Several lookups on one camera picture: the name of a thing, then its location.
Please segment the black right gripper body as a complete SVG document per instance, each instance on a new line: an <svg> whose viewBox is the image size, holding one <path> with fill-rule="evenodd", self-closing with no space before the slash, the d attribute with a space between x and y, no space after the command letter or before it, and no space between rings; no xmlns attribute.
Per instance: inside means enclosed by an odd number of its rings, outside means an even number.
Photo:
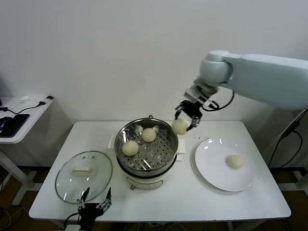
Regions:
<svg viewBox="0 0 308 231"><path fill-rule="evenodd" d="M182 107L182 112L184 112L189 118L192 116L202 117L202 113L200 111L202 104L199 102L192 103L190 101L182 101L177 107Z"/></svg>

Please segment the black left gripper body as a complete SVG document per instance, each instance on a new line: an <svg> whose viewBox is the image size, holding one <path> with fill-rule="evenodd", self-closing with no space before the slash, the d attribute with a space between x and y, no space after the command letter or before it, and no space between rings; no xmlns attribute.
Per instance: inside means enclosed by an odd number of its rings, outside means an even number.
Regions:
<svg viewBox="0 0 308 231"><path fill-rule="evenodd" d="M99 208L99 203L86 203L78 208L80 216L79 225L81 228L92 228L97 217L104 214Z"/></svg>

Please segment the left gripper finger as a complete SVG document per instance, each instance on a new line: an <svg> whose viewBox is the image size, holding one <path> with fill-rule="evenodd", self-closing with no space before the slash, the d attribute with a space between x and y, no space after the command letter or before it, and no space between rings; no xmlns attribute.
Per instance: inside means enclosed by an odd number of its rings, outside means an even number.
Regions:
<svg viewBox="0 0 308 231"><path fill-rule="evenodd" d="M105 213L110 208L110 206L112 205L111 197L112 197L112 195L111 195L111 187L110 187L109 190L108 190L108 193L106 195L105 200L98 205L98 209L102 213Z"/></svg>
<svg viewBox="0 0 308 231"><path fill-rule="evenodd" d="M77 199L77 204L78 204L78 208L82 209L85 208L85 204L86 204L86 199L87 196L90 192L90 188L88 187L81 195L81 197L79 199Z"/></svg>

